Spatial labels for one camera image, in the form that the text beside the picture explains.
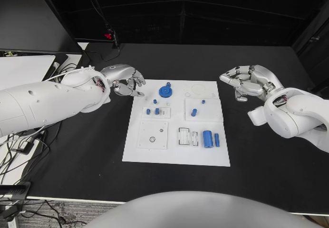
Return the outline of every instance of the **blue cylinder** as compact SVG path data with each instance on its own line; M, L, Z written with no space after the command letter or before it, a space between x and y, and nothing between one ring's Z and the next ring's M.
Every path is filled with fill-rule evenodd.
M190 116L196 116L196 108L193 109L193 111L191 111L191 114L190 114Z
M216 145L216 147L219 147L219 136L216 133L214 133L214 145Z
M160 89L158 89L158 95L164 98L167 98L171 94L173 94L173 90L170 88L170 82L165 83L165 86L163 86Z
M213 147L210 131L203 131L203 144L204 144L204 148Z

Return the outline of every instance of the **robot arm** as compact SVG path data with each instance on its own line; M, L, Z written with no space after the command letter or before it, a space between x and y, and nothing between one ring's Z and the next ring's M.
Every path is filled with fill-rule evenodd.
M1 90L0 137L50 125L77 112L92 112L109 102L111 87L118 95L142 96L134 82L145 84L142 75L131 66L116 64L99 72L93 67L69 71L60 83L43 81Z
M239 66L219 76L235 88L235 99L256 96L264 106L248 112L255 126L268 123L284 138L304 138L329 152L329 101L295 88L284 88L274 73L259 65Z

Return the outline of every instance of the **power strip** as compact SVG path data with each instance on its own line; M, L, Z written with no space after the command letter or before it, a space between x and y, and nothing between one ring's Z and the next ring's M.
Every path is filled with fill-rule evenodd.
M8 222L8 228L18 228L18 219L17 216L14 217L14 219Z

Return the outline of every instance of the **black table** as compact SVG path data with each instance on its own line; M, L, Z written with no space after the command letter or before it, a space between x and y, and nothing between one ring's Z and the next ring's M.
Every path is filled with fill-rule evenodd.
M103 58L116 55L111 44L89 44L86 50ZM230 167L122 162L132 97L112 92L96 111L62 121L50 154L28 178L28 196L129 201L165 191L210 191L288 212L329 214L329 154L304 139L279 137L266 124L255 127L246 112L261 100L236 102L233 88L219 81L235 66L258 64L284 87L304 90L311 82L290 47L122 44L112 61L89 56L96 70L124 63L145 79L217 81Z

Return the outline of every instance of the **monitor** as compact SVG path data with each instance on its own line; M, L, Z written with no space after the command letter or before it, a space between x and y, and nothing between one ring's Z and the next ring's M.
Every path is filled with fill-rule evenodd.
M0 0L0 50L82 53L50 0Z

